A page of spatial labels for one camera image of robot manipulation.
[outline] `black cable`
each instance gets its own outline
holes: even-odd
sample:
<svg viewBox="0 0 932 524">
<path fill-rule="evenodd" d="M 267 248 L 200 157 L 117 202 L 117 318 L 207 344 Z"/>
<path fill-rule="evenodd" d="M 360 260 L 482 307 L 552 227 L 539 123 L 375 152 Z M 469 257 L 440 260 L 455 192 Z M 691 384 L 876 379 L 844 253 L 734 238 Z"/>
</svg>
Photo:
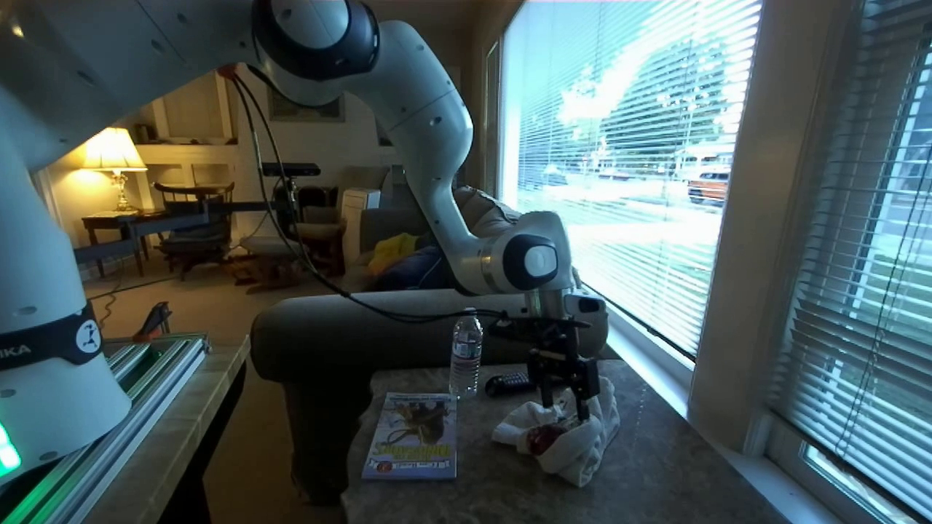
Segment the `black cable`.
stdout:
<svg viewBox="0 0 932 524">
<path fill-rule="evenodd" d="M 252 112 L 258 113 L 262 128 L 264 128 L 264 138 L 267 138 L 273 162 L 280 167 L 280 184 L 292 186 L 292 180 L 286 180 L 286 176 L 283 176 L 286 167 L 283 167 L 283 157 L 280 157 L 280 149 L 276 149 L 276 139 L 273 139 L 273 135 L 270 135 L 270 125 L 267 125 L 267 116 L 264 116 L 262 104 L 255 103 L 252 90 L 249 90 L 239 75 L 232 75 L 230 82 L 232 82 L 232 87 L 236 87 L 236 94 L 239 94 L 242 107 L 244 107 L 248 130 L 255 135 L 252 113 L 249 113 L 249 107 L 252 107 Z M 311 257 L 308 257 L 305 250 L 295 253 L 295 244 L 292 244 L 289 232 L 283 231 L 280 218 L 273 216 L 273 205 L 270 205 L 270 197 L 267 197 L 267 192 L 264 192 L 264 184 L 262 184 L 262 152 L 258 152 L 258 145 L 255 145 L 255 138 L 252 138 L 249 142 L 252 142 L 252 157 L 255 157 L 255 176 L 258 176 L 258 192 L 262 192 L 262 202 L 264 202 L 264 212 L 267 212 L 267 218 L 273 222 L 273 231 L 276 231 L 276 235 L 286 241 L 286 248 L 292 250 L 292 257 L 302 260 L 302 261 L 308 266 L 311 276 L 315 276 L 322 289 L 329 289 L 332 293 L 337 293 L 337 296 L 344 296 L 344 299 L 348 299 L 348 302 L 356 302 L 356 307 L 360 307 L 360 308 L 367 308 L 367 311 L 375 311 L 375 314 L 382 314 L 382 318 L 388 318 L 388 320 L 396 320 L 396 324 L 440 324 L 440 320 L 449 320 L 449 318 L 472 314 L 472 311 L 440 311 L 440 314 L 389 311 L 389 308 L 373 307 L 373 302 L 367 302 L 367 299 L 359 299 L 356 293 L 348 293 L 345 289 L 341 289 L 337 283 L 332 283 L 327 275 L 319 275 L 316 266 L 311 261 Z M 478 318 L 491 318 L 491 320 L 507 318 L 507 311 L 494 311 L 494 308 L 475 308 L 475 314 L 478 314 Z"/>
</svg>

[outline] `window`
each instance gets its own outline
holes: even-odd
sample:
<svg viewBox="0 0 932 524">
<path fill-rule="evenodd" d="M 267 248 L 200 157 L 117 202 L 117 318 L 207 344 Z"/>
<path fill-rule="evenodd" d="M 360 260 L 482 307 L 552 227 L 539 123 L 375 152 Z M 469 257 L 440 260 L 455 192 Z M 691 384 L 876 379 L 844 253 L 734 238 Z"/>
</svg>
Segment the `window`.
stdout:
<svg viewBox="0 0 932 524">
<path fill-rule="evenodd" d="M 861 0 L 769 397 L 772 455 L 881 522 L 932 522 L 928 21 L 927 0 Z"/>
<path fill-rule="evenodd" d="M 500 197 L 555 210 L 583 280 L 692 355 L 756 0 L 528 0 L 504 39 Z"/>
</svg>

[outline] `clear bottle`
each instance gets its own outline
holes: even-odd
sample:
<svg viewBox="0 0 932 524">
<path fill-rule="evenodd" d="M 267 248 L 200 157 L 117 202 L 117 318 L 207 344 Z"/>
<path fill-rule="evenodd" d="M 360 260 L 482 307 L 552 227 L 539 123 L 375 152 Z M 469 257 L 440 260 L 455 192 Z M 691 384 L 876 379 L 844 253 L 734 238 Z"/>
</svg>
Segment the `clear bottle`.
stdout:
<svg viewBox="0 0 932 524">
<path fill-rule="evenodd" d="M 449 392 L 469 400 L 478 392 L 478 371 L 482 362 L 482 324 L 475 308 L 466 308 L 455 324 L 449 347 Z"/>
</svg>

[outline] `floor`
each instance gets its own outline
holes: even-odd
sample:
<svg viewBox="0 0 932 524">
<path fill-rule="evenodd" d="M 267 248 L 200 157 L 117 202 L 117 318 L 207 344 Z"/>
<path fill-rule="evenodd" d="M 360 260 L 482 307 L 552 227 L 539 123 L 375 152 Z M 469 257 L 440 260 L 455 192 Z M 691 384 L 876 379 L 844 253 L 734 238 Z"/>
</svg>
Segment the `floor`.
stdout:
<svg viewBox="0 0 932 524">
<path fill-rule="evenodd" d="M 166 299 L 172 333 L 209 336 L 216 350 L 244 340 L 255 311 L 296 293 L 316 293 L 319 286 L 300 283 L 249 293 L 230 270 L 194 269 L 182 280 L 168 276 L 153 261 L 146 276 L 112 270 L 104 283 L 83 286 L 104 337 L 127 337 L 146 311 Z M 341 509 L 302 505 L 289 478 L 289 420 L 276 384 L 248 371 L 244 392 L 212 455 L 204 487 L 216 524 L 337 524 Z"/>
</svg>

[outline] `lampshade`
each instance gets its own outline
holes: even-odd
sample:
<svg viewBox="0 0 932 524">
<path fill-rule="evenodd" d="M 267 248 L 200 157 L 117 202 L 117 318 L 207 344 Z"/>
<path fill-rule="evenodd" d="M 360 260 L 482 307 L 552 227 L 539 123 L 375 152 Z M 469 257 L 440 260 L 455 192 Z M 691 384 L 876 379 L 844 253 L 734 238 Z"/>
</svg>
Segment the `lampshade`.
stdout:
<svg viewBox="0 0 932 524">
<path fill-rule="evenodd" d="M 124 128 L 104 128 L 83 145 L 83 170 L 112 173 L 146 173 L 146 162 Z"/>
</svg>

